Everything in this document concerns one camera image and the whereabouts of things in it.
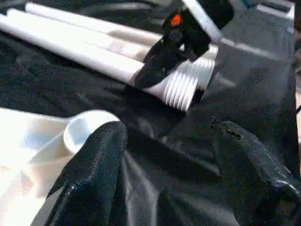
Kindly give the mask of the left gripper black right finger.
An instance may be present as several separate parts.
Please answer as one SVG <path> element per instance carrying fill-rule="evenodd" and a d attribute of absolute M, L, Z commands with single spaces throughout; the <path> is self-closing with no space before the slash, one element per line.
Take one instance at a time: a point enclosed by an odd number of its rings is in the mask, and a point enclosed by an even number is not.
<path fill-rule="evenodd" d="M 257 136 L 231 121 L 211 126 L 226 199 L 241 226 L 299 226 L 301 182 Z"/>

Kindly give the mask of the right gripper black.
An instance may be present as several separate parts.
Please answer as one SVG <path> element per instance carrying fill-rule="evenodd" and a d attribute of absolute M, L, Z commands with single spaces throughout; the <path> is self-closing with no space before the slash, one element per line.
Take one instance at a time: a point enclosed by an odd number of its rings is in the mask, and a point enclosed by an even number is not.
<path fill-rule="evenodd" d="M 163 37 L 149 50 L 144 66 L 136 75 L 137 88 L 153 87 L 186 58 L 197 59 L 209 49 L 210 37 L 187 8 L 178 8 L 170 14 L 162 29 Z"/>

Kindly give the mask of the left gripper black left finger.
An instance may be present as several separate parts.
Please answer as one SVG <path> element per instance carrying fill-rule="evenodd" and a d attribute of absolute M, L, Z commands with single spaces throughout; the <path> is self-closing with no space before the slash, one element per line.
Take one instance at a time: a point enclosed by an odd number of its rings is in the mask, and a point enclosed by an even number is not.
<path fill-rule="evenodd" d="M 46 226 L 108 225 L 127 129 L 111 121 L 96 129 L 65 165 L 47 198 L 61 190 Z"/>

